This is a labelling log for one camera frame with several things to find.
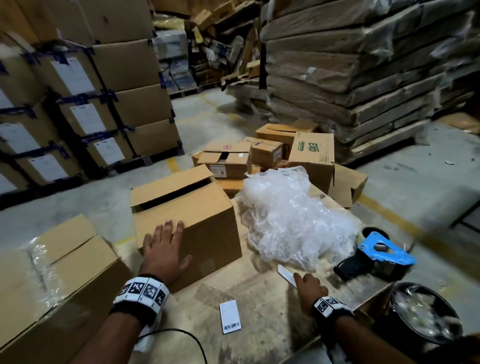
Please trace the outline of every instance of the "pallet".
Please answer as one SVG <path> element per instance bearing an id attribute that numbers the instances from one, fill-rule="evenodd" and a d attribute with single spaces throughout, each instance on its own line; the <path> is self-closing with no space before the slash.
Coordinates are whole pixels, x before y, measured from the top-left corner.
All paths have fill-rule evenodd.
<path id="1" fill-rule="evenodd" d="M 210 90 L 212 88 L 220 87 L 220 85 L 221 85 L 221 82 L 218 81 L 218 82 L 212 82 L 210 84 L 200 85 L 200 86 L 194 87 L 194 88 L 189 88 L 187 90 L 172 92 L 170 94 L 170 100 L 174 100 L 176 98 L 186 97 L 186 96 L 190 96 L 190 95 L 196 95 L 196 94 L 199 94 L 201 92 L 204 92 L 205 90 Z"/>
<path id="2" fill-rule="evenodd" d="M 176 148 L 166 150 L 165 152 L 152 154 L 150 156 L 145 156 L 145 157 L 138 157 L 119 165 L 110 166 L 106 168 L 105 171 L 107 172 L 108 175 L 112 175 L 115 173 L 125 173 L 131 170 L 134 170 L 136 168 L 151 166 L 152 164 L 160 162 L 161 160 L 165 160 L 172 157 L 183 156 L 184 154 L 185 152 L 183 150 L 183 147 L 179 146 Z"/>
<path id="3" fill-rule="evenodd" d="M 57 192 L 71 190 L 72 188 L 81 186 L 83 183 L 84 180 L 82 176 L 78 175 L 58 180 L 45 186 L 32 186 L 25 191 L 0 195 L 0 211 L 38 198 L 47 197 Z"/>

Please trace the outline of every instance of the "left hand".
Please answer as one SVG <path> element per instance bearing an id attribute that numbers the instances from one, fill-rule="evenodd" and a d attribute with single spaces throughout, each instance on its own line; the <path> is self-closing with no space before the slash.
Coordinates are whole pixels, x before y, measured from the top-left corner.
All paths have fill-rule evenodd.
<path id="1" fill-rule="evenodd" d="M 193 260 L 191 255 L 179 262 L 180 244 L 185 224 L 179 221 L 172 235 L 172 220 L 158 225 L 153 236 L 144 237 L 144 262 L 139 274 L 149 273 L 157 276 L 168 287 L 180 278 Z"/>

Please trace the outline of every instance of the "wooden table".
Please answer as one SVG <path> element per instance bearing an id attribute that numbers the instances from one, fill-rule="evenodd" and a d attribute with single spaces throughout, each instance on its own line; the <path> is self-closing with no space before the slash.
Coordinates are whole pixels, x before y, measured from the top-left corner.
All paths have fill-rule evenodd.
<path id="1" fill-rule="evenodd" d="M 330 209 L 352 215 L 316 187 L 312 187 L 311 196 L 320 198 Z M 243 257 L 171 295 L 160 328 L 181 328 L 194 334 L 209 364 L 277 364 L 317 338 L 315 323 L 300 311 L 296 289 L 278 275 L 277 263 L 263 261 L 247 246 L 248 229 L 240 223 L 235 202 L 234 206 Z M 120 245 L 118 252 L 133 271 L 138 269 L 142 258 L 134 242 Z M 387 282 L 370 275 L 341 282 L 325 260 L 318 262 L 314 275 L 332 296 L 353 309 L 388 287 Z M 223 335 L 219 304 L 233 299 L 237 300 L 242 329 Z M 192 338 L 166 332 L 157 335 L 147 357 L 141 361 L 132 358 L 132 363 L 140 362 L 202 364 L 203 357 Z"/>

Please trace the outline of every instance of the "cable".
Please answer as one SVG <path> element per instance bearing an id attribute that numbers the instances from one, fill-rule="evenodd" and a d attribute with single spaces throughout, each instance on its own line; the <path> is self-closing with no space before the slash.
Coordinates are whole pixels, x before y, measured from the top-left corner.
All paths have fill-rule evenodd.
<path id="1" fill-rule="evenodd" d="M 138 340 L 143 339 L 143 338 L 146 338 L 147 336 L 154 335 L 154 334 L 158 334 L 159 332 L 165 332 L 165 331 L 178 331 L 178 332 L 183 332 L 184 334 L 187 334 L 188 336 L 192 337 L 192 338 L 197 342 L 198 346 L 200 346 L 200 350 L 202 351 L 202 355 L 204 356 L 205 364 L 208 364 L 207 357 L 206 357 L 206 355 L 205 355 L 204 349 L 203 349 L 200 341 L 197 339 L 197 337 L 196 337 L 194 334 L 191 334 L 191 333 L 188 332 L 188 331 L 180 330 L 179 328 L 162 328 L 162 329 L 160 329 L 160 330 L 155 330 L 155 331 L 149 332 L 148 334 L 142 335 L 142 336 L 140 336 L 140 337 L 138 338 Z"/>

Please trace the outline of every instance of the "hand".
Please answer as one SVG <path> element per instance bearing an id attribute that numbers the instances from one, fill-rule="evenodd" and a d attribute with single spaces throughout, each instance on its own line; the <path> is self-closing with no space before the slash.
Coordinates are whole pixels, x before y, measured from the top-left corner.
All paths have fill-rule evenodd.
<path id="1" fill-rule="evenodd" d="M 297 284 L 299 292 L 300 307 L 304 314 L 312 316 L 312 306 L 316 300 L 321 297 L 328 296 L 328 288 L 320 284 L 320 280 L 310 273 L 303 276 L 293 273 L 293 278 Z"/>
<path id="2" fill-rule="evenodd" d="M 187 270 L 193 257 L 186 256 L 179 262 L 179 250 L 185 224 L 179 221 L 172 236 L 172 220 L 158 225 L 153 236 L 144 237 L 144 262 L 139 274 L 149 273 L 159 277 L 168 287 Z"/>

